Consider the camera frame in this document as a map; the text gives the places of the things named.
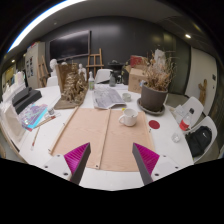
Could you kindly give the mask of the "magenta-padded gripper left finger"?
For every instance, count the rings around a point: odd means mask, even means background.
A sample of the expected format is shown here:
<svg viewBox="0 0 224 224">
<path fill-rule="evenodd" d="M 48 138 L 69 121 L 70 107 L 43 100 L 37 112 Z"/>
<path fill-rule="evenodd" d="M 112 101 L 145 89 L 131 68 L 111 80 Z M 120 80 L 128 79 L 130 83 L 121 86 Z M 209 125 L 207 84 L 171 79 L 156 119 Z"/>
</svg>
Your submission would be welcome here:
<svg viewBox="0 0 224 224">
<path fill-rule="evenodd" d="M 65 155 L 57 154 L 53 156 L 42 168 L 45 171 L 78 185 L 81 181 L 90 153 L 90 144 L 85 143 Z"/>
</svg>

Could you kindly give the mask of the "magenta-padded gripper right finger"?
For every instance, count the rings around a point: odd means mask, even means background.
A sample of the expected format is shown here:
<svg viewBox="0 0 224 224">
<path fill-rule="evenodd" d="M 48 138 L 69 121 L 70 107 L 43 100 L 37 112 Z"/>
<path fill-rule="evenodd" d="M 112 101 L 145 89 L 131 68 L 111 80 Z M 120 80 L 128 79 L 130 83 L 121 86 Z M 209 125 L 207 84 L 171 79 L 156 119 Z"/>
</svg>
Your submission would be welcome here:
<svg viewBox="0 0 224 224">
<path fill-rule="evenodd" d="M 167 155 L 159 155 L 137 143 L 133 144 L 132 153 L 144 185 L 152 183 L 180 169 L 180 166 Z"/>
</svg>

